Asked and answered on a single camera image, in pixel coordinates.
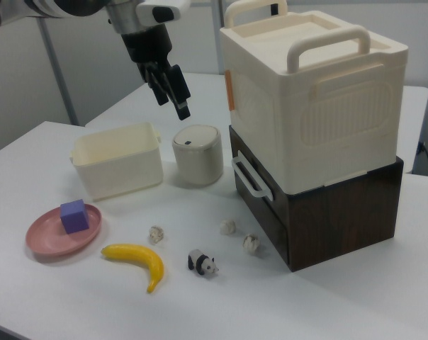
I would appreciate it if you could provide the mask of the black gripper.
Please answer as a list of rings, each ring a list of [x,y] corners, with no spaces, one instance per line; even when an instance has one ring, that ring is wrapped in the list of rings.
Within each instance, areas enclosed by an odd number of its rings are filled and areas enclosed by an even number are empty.
[[[167,93],[174,104],[179,120],[190,117],[187,99],[191,97],[186,80],[179,65],[170,66],[168,55],[172,43],[164,24],[147,28],[138,33],[121,35],[131,60],[142,73],[143,80],[152,90],[157,103],[163,106],[169,101]],[[167,93],[162,84],[162,74],[167,86]]]

